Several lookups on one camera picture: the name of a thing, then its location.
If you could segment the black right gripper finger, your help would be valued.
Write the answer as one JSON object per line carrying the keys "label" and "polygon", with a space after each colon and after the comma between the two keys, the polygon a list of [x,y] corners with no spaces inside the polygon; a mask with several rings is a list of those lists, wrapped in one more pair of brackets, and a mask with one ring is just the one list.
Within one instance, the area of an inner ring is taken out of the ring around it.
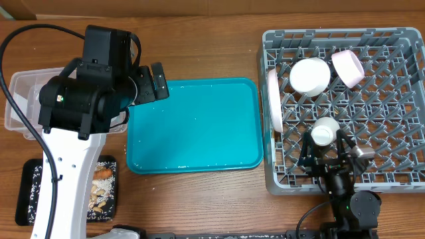
{"label": "black right gripper finger", "polygon": [[337,155],[342,156],[345,154],[344,143],[346,143],[350,149],[355,147],[355,142],[351,140],[347,134],[342,130],[338,129],[336,131],[336,146],[337,146]]}
{"label": "black right gripper finger", "polygon": [[300,152],[301,163],[313,163],[315,159],[314,153],[315,144],[312,139],[311,133],[306,131],[303,134],[302,147]]}

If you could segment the white paper cup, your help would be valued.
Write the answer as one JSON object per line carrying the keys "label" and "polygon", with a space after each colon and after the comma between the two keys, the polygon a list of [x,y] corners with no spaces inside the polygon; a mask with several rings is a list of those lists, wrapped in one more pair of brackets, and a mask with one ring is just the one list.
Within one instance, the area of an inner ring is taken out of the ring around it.
{"label": "white paper cup", "polygon": [[319,118],[313,125],[311,136],[316,145],[327,146],[336,140],[338,129],[340,126],[334,118]]}

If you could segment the white bowl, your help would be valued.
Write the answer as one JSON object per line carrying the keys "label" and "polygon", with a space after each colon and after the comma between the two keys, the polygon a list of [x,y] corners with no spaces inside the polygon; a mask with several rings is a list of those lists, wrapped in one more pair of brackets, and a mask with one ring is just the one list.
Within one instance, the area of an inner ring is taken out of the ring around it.
{"label": "white bowl", "polygon": [[296,92],[314,97],[328,87],[331,71],[324,60],[306,58],[293,65],[289,79],[291,87]]}

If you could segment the pink bowl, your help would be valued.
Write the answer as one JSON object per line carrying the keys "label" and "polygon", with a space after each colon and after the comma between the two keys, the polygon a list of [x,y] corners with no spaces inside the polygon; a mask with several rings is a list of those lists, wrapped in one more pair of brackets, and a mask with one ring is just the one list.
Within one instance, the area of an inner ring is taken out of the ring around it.
{"label": "pink bowl", "polygon": [[346,87],[353,88],[365,77],[361,62],[353,51],[343,50],[334,53],[331,59],[336,73]]}

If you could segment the white plate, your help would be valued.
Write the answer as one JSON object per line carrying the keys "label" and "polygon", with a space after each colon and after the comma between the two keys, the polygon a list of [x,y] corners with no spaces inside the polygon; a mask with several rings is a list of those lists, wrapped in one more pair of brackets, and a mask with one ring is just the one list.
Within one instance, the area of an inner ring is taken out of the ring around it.
{"label": "white plate", "polygon": [[278,85],[278,76],[276,69],[273,68],[268,72],[267,77],[268,100],[270,108],[270,116],[275,131],[283,132],[282,108],[280,101],[280,91]]}

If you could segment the orange carrot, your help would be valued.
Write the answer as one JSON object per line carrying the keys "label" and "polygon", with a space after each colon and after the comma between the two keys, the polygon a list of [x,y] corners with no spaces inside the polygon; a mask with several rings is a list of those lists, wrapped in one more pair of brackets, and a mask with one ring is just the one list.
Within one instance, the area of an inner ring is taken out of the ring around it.
{"label": "orange carrot", "polygon": [[113,175],[113,171],[111,169],[101,169],[94,172],[94,180],[104,180]]}

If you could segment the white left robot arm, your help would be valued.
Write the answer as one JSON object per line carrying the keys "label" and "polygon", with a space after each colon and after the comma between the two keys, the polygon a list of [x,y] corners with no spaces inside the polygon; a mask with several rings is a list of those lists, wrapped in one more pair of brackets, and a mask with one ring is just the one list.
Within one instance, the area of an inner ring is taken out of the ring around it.
{"label": "white left robot arm", "polygon": [[37,130],[1,89],[43,150],[33,238],[85,238],[96,163],[112,119],[132,106],[164,100],[169,89],[161,63],[143,66],[131,47],[137,35],[89,25],[81,57],[72,59],[40,90]]}

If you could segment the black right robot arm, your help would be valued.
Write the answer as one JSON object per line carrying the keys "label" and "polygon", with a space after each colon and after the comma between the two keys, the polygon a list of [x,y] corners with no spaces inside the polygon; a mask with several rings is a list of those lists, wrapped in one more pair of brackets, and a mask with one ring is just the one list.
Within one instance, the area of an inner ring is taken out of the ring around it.
{"label": "black right robot arm", "polygon": [[[319,188],[329,200],[308,210],[298,221],[296,238],[378,238],[378,216],[382,200],[372,191],[356,191],[355,182],[375,158],[371,147],[358,146],[347,134],[336,131],[337,156],[325,159],[319,146],[314,142],[310,131],[303,134],[301,152],[297,164],[309,167],[307,174],[325,185]],[[302,222],[317,209],[329,205],[333,221],[324,222],[319,230],[302,230]]]}

